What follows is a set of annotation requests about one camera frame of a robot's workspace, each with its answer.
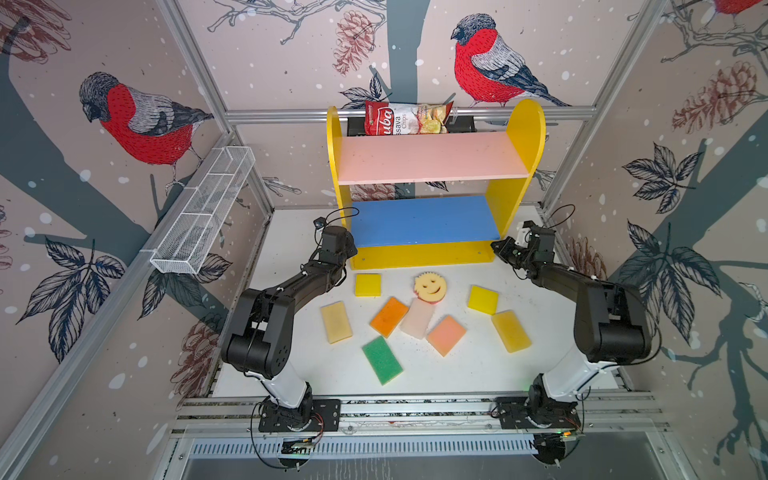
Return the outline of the orange scrub sponge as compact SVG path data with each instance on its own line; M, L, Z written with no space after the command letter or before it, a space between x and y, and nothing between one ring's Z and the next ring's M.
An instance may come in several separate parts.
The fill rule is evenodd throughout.
M391 297L369 323L370 327L388 338L407 314L409 307Z

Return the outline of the green scrub sponge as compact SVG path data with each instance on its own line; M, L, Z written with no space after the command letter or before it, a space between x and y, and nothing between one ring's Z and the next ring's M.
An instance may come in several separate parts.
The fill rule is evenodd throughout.
M388 384L404 371L383 336L365 344L362 351L381 385Z

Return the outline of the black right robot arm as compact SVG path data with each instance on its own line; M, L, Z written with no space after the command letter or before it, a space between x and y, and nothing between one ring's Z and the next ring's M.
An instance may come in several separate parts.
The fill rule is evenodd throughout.
M532 221L524 246L508 237L491 243L494 254L525 272L534 285L575 303L575 346L528 391L527 410L537 424L565 419L594 381L621 366L650 358L652 334L637 288L600 280L555 261L555 232Z

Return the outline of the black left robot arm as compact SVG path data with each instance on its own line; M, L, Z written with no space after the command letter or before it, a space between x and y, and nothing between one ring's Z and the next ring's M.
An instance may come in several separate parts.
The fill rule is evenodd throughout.
M270 411L293 428L313 417L311 386L289 363L295 314L342 284L347 261L357 254L353 235L339 217L318 217L314 227L315 249L299 272L276 286L243 291L219 339L222 361L260 381Z

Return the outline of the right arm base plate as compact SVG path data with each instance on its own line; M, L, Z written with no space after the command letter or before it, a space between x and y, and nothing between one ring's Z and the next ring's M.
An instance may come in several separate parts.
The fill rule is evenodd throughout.
M527 397L498 397L489 411L504 430L580 429L577 402L561 402L544 398L536 402Z

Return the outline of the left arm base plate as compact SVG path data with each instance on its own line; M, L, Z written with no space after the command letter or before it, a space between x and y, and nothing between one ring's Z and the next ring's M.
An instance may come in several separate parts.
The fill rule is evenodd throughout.
M339 399L314 399L288 409L265 399L255 410L260 433L336 432L341 416Z

